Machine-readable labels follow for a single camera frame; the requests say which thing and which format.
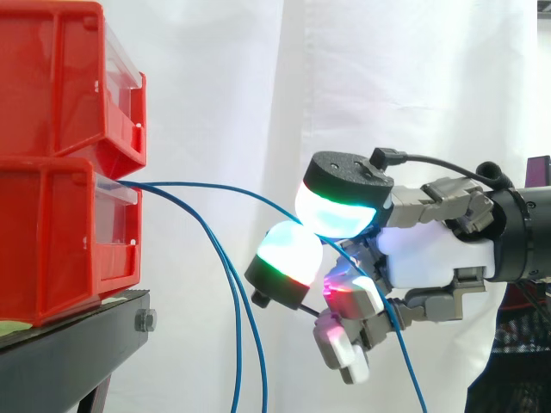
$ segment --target bolt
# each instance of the bolt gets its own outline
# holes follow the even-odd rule
[[[157,312],[153,309],[140,309],[136,313],[135,327],[136,331],[148,333],[155,331],[157,326]]]

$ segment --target red plastic drawer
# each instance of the red plastic drawer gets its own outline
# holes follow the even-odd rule
[[[145,165],[145,77],[90,2],[0,0],[0,156]]]
[[[76,158],[0,158],[0,320],[41,325],[139,282],[141,193]]]

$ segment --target white backdrop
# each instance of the white backdrop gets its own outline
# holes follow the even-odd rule
[[[524,0],[104,0],[106,16],[148,78],[148,166],[136,180],[235,184],[292,209],[310,156],[369,155],[377,145],[470,169],[491,159],[523,183],[530,139],[535,5]],[[405,165],[400,184],[448,172]],[[281,217],[237,194],[176,190],[197,208],[241,273]],[[115,373],[107,413],[229,411],[232,300],[201,228],[145,196],[142,282],[158,329]],[[327,254],[325,268],[331,266]],[[323,308],[319,285],[306,301]],[[405,340],[430,412],[464,410],[492,345],[503,286],[469,319],[414,324]],[[370,355],[371,380],[346,386],[325,368],[313,319],[255,309],[269,372],[269,411],[420,411],[395,336]],[[245,329],[240,412],[260,411]]]

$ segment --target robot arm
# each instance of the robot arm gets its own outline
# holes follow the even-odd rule
[[[420,189],[394,186],[387,166],[408,160],[435,163],[466,177],[442,178]],[[379,292],[409,289],[403,299],[388,300],[404,330],[413,321],[461,320],[463,295],[484,292],[487,281],[551,276],[551,190],[514,189],[494,163],[482,164],[477,174],[387,149],[376,149],[370,159],[338,152],[313,156],[297,195],[302,225],[293,231],[343,239],[342,247],[370,275],[359,275],[339,258],[324,277],[328,308],[313,334],[325,364],[340,370],[345,383],[368,378],[367,352],[393,330]],[[270,233],[277,243],[285,240],[286,248],[294,237],[270,231],[265,241]],[[316,242],[292,248],[293,263],[307,260],[300,249],[306,244],[315,249]],[[245,273],[257,289],[253,301],[266,306],[274,299],[298,308],[309,286],[293,268],[281,271],[285,266],[272,265],[276,259],[263,261],[259,253]]]

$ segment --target blue cable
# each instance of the blue cable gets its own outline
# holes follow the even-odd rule
[[[170,200],[177,204],[179,207],[184,209],[186,212],[191,214],[203,227],[205,232],[207,233],[208,238],[210,239],[211,243],[214,246],[214,249],[216,250],[216,253],[218,254],[220,260],[222,261],[222,265],[224,267],[224,270],[226,272],[226,277],[228,280],[228,283],[230,285],[230,288],[232,290],[232,297],[233,297],[233,306],[235,310],[235,330],[236,330],[236,373],[235,373],[235,386],[233,389],[233,400],[232,400],[232,413],[236,413],[238,409],[238,401],[239,401],[239,394],[241,392],[241,379],[242,379],[242,372],[243,372],[243,346],[242,346],[242,337],[241,337],[241,310],[239,306],[239,297],[237,290],[234,285],[234,281],[237,282],[239,290],[241,292],[241,296],[244,296],[245,290],[243,289],[243,285],[240,283],[237,272],[235,271],[235,267],[233,267],[232,262],[230,261],[229,257],[227,256],[226,252],[222,249],[220,246],[220,242],[218,241],[218,238],[213,234],[210,227],[207,225],[207,223],[203,220],[201,215],[194,210],[191,206],[183,202],[182,200],[178,199],[176,196],[169,194],[162,189],[154,188],[149,185],[137,183],[137,182],[122,182],[124,185],[128,185],[129,187],[134,188],[140,188],[144,191],[151,192],[153,194],[157,194],[159,196],[162,196],[163,198]]]
[[[257,200],[260,200],[264,202],[265,204],[270,205],[283,215],[287,216],[289,219],[292,219],[294,222],[300,224],[299,219],[297,219],[292,213],[286,211],[281,206],[278,206],[275,202],[272,202],[271,200],[259,195],[255,194],[254,192],[248,191],[246,189],[233,187],[230,185],[219,185],[215,183],[202,183],[202,182],[148,182],[147,185],[150,185],[152,187],[194,187],[194,188],[214,188],[214,189],[224,189],[227,191],[233,191],[238,192],[240,194],[249,195],[252,198],[255,198]],[[341,256],[343,256],[346,261],[350,263],[350,265],[361,275],[365,277],[369,277],[369,275],[360,267],[356,265],[352,257],[350,257],[346,251],[344,251],[339,245],[334,243],[328,238],[320,237],[324,242],[328,243],[336,252],[338,252]],[[396,316],[396,312],[394,311],[393,306],[388,301],[387,297],[385,297],[385,294],[382,293],[380,288],[377,287],[377,292],[379,293],[379,296],[381,297],[381,300],[383,302],[383,305],[385,306],[385,309],[388,312],[388,316],[390,317],[390,320],[393,324],[394,330],[396,331],[396,336],[398,337],[399,346],[402,350],[402,355],[404,356],[404,361],[406,362],[407,370],[410,374],[410,377],[412,379],[413,387],[415,387],[415,392],[417,393],[417,397],[419,400],[419,403],[421,404],[421,409],[424,413],[427,413],[427,406],[424,401],[423,393],[421,392],[421,387],[419,386],[417,376],[415,375],[415,372],[413,371],[412,361],[410,360],[410,356],[407,353],[406,343],[404,342],[404,337],[402,336],[402,332],[400,330],[398,317]]]

